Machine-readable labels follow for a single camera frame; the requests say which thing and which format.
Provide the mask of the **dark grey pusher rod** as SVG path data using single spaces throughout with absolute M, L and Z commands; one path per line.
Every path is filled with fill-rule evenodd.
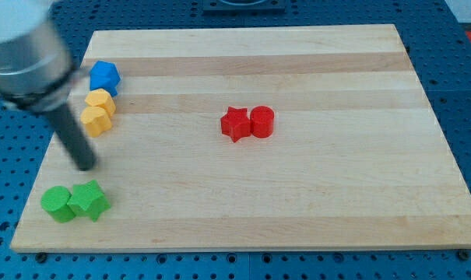
M 63 103 L 44 115 L 77 169 L 81 171 L 93 169 L 97 163 L 97 156 L 78 125 L 69 105 Z

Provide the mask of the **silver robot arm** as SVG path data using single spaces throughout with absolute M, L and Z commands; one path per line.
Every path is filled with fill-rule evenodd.
M 0 99 L 45 116 L 77 168 L 90 170 L 97 157 L 69 106 L 84 72 L 51 19 L 52 5 L 0 0 Z

